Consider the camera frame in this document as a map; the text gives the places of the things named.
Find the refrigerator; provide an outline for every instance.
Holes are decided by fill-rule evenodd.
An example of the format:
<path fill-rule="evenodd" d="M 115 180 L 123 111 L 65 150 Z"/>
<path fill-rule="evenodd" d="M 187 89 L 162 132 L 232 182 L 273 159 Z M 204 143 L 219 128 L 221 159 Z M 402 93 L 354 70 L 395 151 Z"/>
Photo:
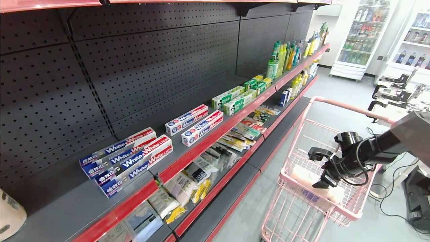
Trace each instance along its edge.
<path fill-rule="evenodd" d="M 361 0 L 330 76 L 360 81 L 393 16 L 398 0 Z"/>
<path fill-rule="evenodd" d="M 430 86 L 430 3 L 418 1 L 399 34 L 378 79 L 407 74 L 411 76 L 410 81 Z"/>

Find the black pegboard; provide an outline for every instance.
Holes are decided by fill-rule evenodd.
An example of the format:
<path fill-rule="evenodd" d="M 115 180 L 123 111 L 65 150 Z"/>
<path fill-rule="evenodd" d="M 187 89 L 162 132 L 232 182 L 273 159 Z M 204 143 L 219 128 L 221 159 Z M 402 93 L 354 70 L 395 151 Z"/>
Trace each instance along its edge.
<path fill-rule="evenodd" d="M 242 66 L 273 50 L 277 41 L 284 43 L 290 15 L 240 21 L 237 66 Z"/>
<path fill-rule="evenodd" d="M 241 19 L 255 19 L 263 17 L 272 17 L 279 15 L 288 15 L 291 13 L 290 3 L 270 3 L 250 9 L 246 17 Z"/>
<path fill-rule="evenodd" d="M 79 9 L 71 19 L 75 40 L 236 21 L 227 3 L 129 3 Z"/>
<path fill-rule="evenodd" d="M 0 174 L 106 125 L 69 44 L 0 59 Z"/>
<path fill-rule="evenodd" d="M 313 4 L 299 7 L 291 13 L 285 41 L 305 40 L 313 13 Z"/>
<path fill-rule="evenodd" d="M 68 41 L 54 9 L 2 13 L 0 29 L 0 54 Z"/>
<path fill-rule="evenodd" d="M 114 123 L 145 108 L 150 112 L 136 118 L 155 114 L 166 107 L 159 102 L 174 104 L 188 89 L 234 69 L 238 27 L 238 21 L 209 24 L 79 41 L 77 47 Z"/>

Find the store floor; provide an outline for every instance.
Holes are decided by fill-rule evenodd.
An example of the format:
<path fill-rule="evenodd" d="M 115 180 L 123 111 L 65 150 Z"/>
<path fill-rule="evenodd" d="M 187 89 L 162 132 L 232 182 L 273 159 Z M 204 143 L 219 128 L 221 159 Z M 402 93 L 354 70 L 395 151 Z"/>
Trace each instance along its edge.
<path fill-rule="evenodd" d="M 305 93 L 307 97 L 323 96 L 345 102 L 363 109 L 367 109 L 372 101 L 373 87 L 366 83 L 329 77 L 329 69 L 319 68 L 319 79 Z M 366 127 L 374 133 L 381 133 L 388 129 L 378 124 L 372 124 L 371 119 L 351 111 L 316 103 L 310 109 L 307 117 L 319 123 L 341 131 L 356 131 L 363 137 L 370 136 Z M 282 148 L 270 161 L 267 169 L 254 183 L 236 210 L 224 224 L 214 239 L 214 242 L 257 242 L 261 237 L 261 226 L 268 211 L 269 204 L 277 188 L 277 179 L 286 154 L 291 145 L 294 132 L 285 141 Z M 401 165 L 410 164 L 413 157 L 408 154 L 390 167 L 384 174 L 378 174 L 374 183 L 388 185 L 394 169 Z M 405 197 L 399 186 L 394 189 L 390 197 L 385 199 L 383 210 L 389 214 L 406 216 Z M 430 240 L 430 236 L 418 234 L 403 219 L 388 217 L 379 210 L 379 203 L 368 198 L 363 216 L 351 222 L 349 227 L 339 227 L 335 223 L 327 224 L 319 239 L 320 242 L 361 242 L 361 241 L 423 241 Z"/>

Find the red shelf edge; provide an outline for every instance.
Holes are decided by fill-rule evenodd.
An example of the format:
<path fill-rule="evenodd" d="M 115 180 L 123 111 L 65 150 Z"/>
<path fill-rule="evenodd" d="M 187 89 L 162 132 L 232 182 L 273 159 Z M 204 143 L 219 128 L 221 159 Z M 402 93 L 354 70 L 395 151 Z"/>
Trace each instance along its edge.
<path fill-rule="evenodd" d="M 162 171 L 159 174 L 159 178 L 163 183 L 167 183 L 170 179 L 176 176 L 181 170 L 188 166 L 197 156 L 201 155 L 205 150 L 207 150 L 213 143 L 225 135 L 231 128 L 238 124 L 242 119 L 244 119 L 248 114 L 253 112 L 258 106 L 260 106 L 265 100 L 267 100 L 271 95 L 276 92 L 275 86 L 269 87 L 262 95 L 258 96 L 252 103 L 245 106 L 238 113 L 234 114 L 230 120 L 220 124 L 219 128 L 209 133 L 202 142 L 191 147 L 185 155 L 180 157 L 171 166 Z"/>
<path fill-rule="evenodd" d="M 253 145 L 248 152 L 224 175 L 224 177 L 213 187 L 208 195 L 187 215 L 187 217 L 178 225 L 175 232 L 178 236 L 182 236 L 206 206 L 214 199 L 224 186 L 231 180 L 231 178 L 239 171 L 245 162 L 254 154 L 258 147 L 263 143 L 264 137 L 261 136 L 255 145 Z"/>
<path fill-rule="evenodd" d="M 293 77 L 300 74 L 300 72 L 305 69 L 308 65 L 312 63 L 316 58 L 318 58 L 320 55 L 324 53 L 328 48 L 330 48 L 330 44 L 323 45 L 317 52 L 315 52 L 313 55 L 310 56 L 309 59 L 307 59 L 305 62 L 301 63 L 300 65 L 296 66 L 293 70 L 291 70 L 286 76 L 279 79 L 276 83 L 276 90 L 281 89 L 287 82 L 289 82 Z"/>
<path fill-rule="evenodd" d="M 131 197 L 126 199 L 120 205 L 116 206 L 112 211 L 110 211 L 103 218 L 99 219 L 90 228 L 85 230 L 80 234 L 75 242 L 89 242 L 97 241 L 101 238 L 107 231 L 112 229 L 115 225 L 126 218 L 133 210 L 136 209 L 143 201 L 148 199 L 152 194 L 154 194 L 158 189 L 157 184 L 154 180 L 150 180 L 144 187 L 142 187 L 138 192 L 133 194 Z"/>

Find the pink shopping cart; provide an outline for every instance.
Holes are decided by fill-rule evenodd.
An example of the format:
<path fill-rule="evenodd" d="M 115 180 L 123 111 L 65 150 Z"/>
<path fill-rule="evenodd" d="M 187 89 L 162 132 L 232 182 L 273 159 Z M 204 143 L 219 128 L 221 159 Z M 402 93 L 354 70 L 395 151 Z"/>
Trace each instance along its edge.
<path fill-rule="evenodd" d="M 362 216 L 362 210 L 376 172 L 368 172 L 369 181 L 364 186 L 352 186 L 341 181 L 336 188 L 312 188 L 312 184 L 319 180 L 323 172 L 321 166 L 325 161 L 310 161 L 308 159 L 309 149 L 319 147 L 333 151 L 338 157 L 341 157 L 339 145 L 333 139 L 340 131 L 306 119 L 314 101 L 349 109 L 391 124 L 394 122 L 367 110 L 323 97 L 313 97 L 300 118 L 300 124 L 279 174 L 279 186 L 261 228 L 261 241 L 317 241 L 330 219 L 339 226 L 348 226 L 351 221 Z M 365 178 L 362 175 L 347 180 L 350 183 L 358 184 L 362 183 Z"/>

